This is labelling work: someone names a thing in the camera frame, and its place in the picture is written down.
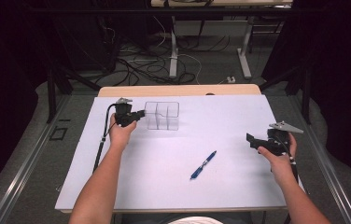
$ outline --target table leg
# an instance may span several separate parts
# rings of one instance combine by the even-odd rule
[[[251,72],[248,67],[248,62],[246,58],[246,51],[248,49],[248,40],[251,37],[252,26],[254,24],[254,17],[248,18],[248,23],[246,26],[246,31],[243,39],[243,46],[241,49],[237,49],[237,53],[239,54],[240,64],[242,65],[243,75],[246,79],[252,78]]]
[[[176,47],[176,35],[175,30],[173,28],[172,32],[172,57],[170,58],[170,72],[169,77],[176,77],[176,65],[178,60],[178,48]]]

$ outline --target black curtain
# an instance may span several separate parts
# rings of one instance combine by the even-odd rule
[[[12,1],[0,0],[0,172],[34,114],[45,69]]]
[[[280,76],[301,64],[310,50],[315,51],[310,64],[311,91],[328,124],[326,147],[351,167],[351,1],[301,0],[294,5],[325,6],[329,8],[323,15],[288,18],[262,77],[271,80]],[[297,79],[293,76],[287,80]]]

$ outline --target blue pen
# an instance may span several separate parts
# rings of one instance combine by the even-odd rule
[[[213,153],[211,153],[211,155],[205,159],[205,161],[203,162],[203,164],[195,171],[195,173],[193,173],[191,176],[190,176],[190,179],[194,179],[196,177],[198,177],[199,173],[203,170],[203,167],[211,161],[211,159],[213,159],[213,157],[216,155],[216,151],[214,151]]]

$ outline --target white paper sheet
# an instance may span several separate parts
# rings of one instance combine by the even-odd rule
[[[285,207],[269,162],[249,147],[246,133],[267,139],[274,115],[263,95],[134,97],[132,111],[145,102],[179,102],[178,131],[148,130],[138,121],[124,151],[116,210],[207,210]],[[118,98],[97,97],[78,143],[55,208],[72,209],[91,175],[105,125]],[[102,157],[109,146],[106,138]],[[192,173],[213,152],[200,175]]]

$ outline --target clear plastic container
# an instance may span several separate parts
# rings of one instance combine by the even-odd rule
[[[150,130],[178,130],[178,102],[146,102],[147,128]]]

